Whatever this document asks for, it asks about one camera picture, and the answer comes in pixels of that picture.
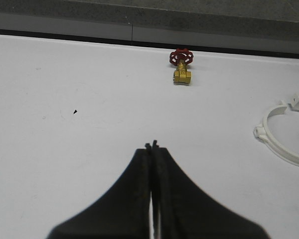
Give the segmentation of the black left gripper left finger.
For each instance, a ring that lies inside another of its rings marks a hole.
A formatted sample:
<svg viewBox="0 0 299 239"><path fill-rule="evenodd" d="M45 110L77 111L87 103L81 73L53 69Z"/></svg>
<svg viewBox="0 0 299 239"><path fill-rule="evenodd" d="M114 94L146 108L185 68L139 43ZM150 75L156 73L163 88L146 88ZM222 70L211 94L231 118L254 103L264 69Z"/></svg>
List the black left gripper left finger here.
<svg viewBox="0 0 299 239"><path fill-rule="evenodd" d="M57 225L50 239L150 238L151 146L137 149L114 185L95 203Z"/></svg>

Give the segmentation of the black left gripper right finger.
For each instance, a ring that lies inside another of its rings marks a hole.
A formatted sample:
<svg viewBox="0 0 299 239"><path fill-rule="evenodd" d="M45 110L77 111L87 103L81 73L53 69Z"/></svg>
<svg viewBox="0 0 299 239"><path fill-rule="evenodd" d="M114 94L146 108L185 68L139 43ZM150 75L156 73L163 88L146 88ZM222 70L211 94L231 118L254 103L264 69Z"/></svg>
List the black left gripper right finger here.
<svg viewBox="0 0 299 239"><path fill-rule="evenodd" d="M267 239L258 224L219 204L155 142L152 157L152 202L156 239Z"/></svg>

